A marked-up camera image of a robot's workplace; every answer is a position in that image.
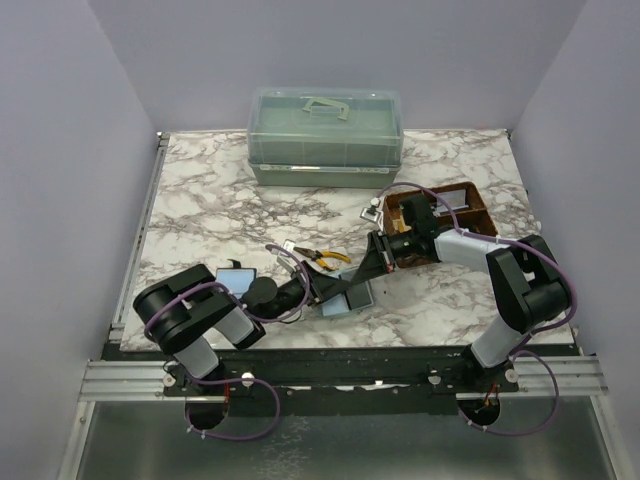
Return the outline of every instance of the yellow pliers handle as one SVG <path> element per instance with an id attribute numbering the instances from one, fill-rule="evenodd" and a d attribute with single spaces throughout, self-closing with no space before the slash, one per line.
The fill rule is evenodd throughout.
<path id="1" fill-rule="evenodd" d="M 341 262 L 351 263 L 351 259 L 349 257 L 338 252 L 323 251 L 320 252 L 320 255 L 320 258 L 316 258 L 316 263 L 325 270 L 333 271 L 337 269 L 331 267 L 327 262 L 323 260 L 323 258 L 335 258 L 336 260 L 340 260 Z"/>

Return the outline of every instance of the marble countertop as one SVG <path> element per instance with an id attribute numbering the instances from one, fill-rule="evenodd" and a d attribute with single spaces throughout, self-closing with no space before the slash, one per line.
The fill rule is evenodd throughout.
<path id="1" fill-rule="evenodd" d="M 502 236 L 537 233 L 536 221 L 502 130 L 405 131 L 398 181 L 426 187 L 472 181 Z M 348 252 L 356 265 L 371 224 L 359 218 L 374 191 L 260 187 L 247 164 L 244 132 L 173 134 L 134 276 L 133 295 L 204 263 L 215 273 L 228 259 L 278 283 L 286 272 L 265 249 L 291 239 L 300 246 Z M 336 319 L 305 309 L 292 325 L 266 325 L 255 348 L 346 348 L 463 345 L 497 313 L 489 277 L 452 264 L 397 270 L 372 282 L 375 306 Z M 124 351 L 157 350 L 133 308 L 125 312 Z M 217 331 L 214 348 L 232 348 Z M 536 343 L 572 343 L 568 328 Z"/>

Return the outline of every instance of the gray floor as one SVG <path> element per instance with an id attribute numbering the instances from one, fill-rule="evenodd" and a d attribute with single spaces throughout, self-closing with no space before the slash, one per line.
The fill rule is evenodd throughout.
<path id="1" fill-rule="evenodd" d="M 496 426 L 532 426 L 549 406 L 505 402 Z M 239 433 L 266 419 L 227 422 Z M 564 399 L 552 427 L 527 438 L 482 434 L 459 417 L 288 417 L 273 435 L 241 444 L 187 435 L 179 404 L 100 404 L 81 472 L 83 480 L 614 479 L 586 398 Z"/>

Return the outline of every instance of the wooden box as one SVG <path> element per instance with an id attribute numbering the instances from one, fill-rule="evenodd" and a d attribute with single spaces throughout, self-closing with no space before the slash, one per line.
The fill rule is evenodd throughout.
<path id="1" fill-rule="evenodd" d="M 498 234 L 498 230 L 491 220 L 491 216 L 487 211 L 487 206 L 482 201 L 480 192 L 472 182 L 454 183 L 452 185 L 445 185 L 442 187 L 431 188 L 435 193 L 454 192 L 464 190 L 466 207 L 455 210 L 458 217 L 458 223 L 462 228 L 468 228 L 471 232 L 482 233 L 495 237 Z M 421 190 L 411 190 L 402 193 L 393 193 L 387 195 L 382 205 L 382 222 L 385 233 L 388 235 L 394 235 L 396 233 L 406 232 L 411 230 L 411 227 L 405 225 L 402 219 L 402 211 L 400 210 L 400 201 L 404 198 L 420 193 Z M 435 210 L 437 201 L 430 195 L 423 192 L 423 195 L 429 197 L 429 202 L 432 205 L 432 209 Z M 445 225 L 453 226 L 451 215 L 443 213 L 440 216 L 436 216 L 438 225 L 443 227 Z M 434 263 L 433 261 L 418 256 L 412 256 L 407 258 L 398 259 L 396 261 L 399 268 L 419 267 L 421 265 L 427 265 Z"/>

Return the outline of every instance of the purple wall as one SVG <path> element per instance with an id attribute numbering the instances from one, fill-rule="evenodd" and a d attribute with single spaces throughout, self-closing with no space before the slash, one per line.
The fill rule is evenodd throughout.
<path id="1" fill-rule="evenodd" d="M 629 452 L 640 452 L 640 2 L 590 0 L 514 133 L 543 234 L 577 283 Z M 640 473 L 640 459 L 634 456 Z"/>
<path id="2" fill-rule="evenodd" d="M 513 128 L 584 0 L 90 0 L 158 130 L 244 128 L 258 86 L 395 89 L 405 125 Z"/>
<path id="3" fill-rule="evenodd" d="M 5 3 L 0 65 L 0 476 L 53 479 L 157 137 L 82 0 Z"/>

